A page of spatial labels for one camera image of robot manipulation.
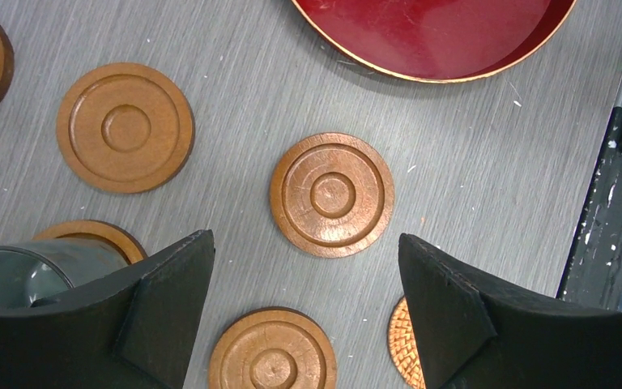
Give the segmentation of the dark grey mug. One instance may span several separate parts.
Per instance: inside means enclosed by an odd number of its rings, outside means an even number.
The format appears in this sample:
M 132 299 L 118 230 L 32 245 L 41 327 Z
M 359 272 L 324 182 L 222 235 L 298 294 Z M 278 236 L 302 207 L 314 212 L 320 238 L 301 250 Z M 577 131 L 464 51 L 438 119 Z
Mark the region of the dark grey mug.
M 127 266 L 110 245 L 75 237 L 0 246 L 0 309 L 32 306 Z

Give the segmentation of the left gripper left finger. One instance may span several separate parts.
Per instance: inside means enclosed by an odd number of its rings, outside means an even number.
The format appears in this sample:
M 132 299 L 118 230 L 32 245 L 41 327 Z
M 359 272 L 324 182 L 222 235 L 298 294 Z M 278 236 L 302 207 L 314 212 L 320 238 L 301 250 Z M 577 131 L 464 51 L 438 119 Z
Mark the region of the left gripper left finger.
M 0 388 L 180 388 L 215 261 L 198 230 L 28 308 L 0 309 Z

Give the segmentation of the red round tray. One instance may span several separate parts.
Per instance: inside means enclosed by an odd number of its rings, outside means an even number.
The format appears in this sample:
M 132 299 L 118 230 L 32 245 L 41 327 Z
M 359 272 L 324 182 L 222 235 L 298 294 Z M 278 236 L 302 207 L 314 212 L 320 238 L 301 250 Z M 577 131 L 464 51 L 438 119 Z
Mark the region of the red round tray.
M 420 83 L 487 78 L 542 47 L 575 3 L 562 0 L 305 0 L 295 8 L 332 47 Z

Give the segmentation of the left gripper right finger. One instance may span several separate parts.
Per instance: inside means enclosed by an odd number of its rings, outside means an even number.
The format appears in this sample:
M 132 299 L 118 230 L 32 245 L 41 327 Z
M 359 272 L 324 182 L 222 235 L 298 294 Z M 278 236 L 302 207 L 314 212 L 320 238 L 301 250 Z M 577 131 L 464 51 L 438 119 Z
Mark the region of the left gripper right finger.
M 524 289 L 423 239 L 398 241 L 429 388 L 622 388 L 622 312 Z

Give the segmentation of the woven rattan coaster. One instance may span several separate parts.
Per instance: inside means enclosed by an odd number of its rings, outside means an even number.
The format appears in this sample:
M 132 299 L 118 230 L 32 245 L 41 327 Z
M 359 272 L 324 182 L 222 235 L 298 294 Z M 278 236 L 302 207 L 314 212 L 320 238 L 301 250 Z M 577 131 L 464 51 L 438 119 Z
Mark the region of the woven rattan coaster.
M 387 340 L 392 362 L 406 384 L 412 388 L 425 389 L 423 371 L 405 297 L 400 299 L 390 316 Z

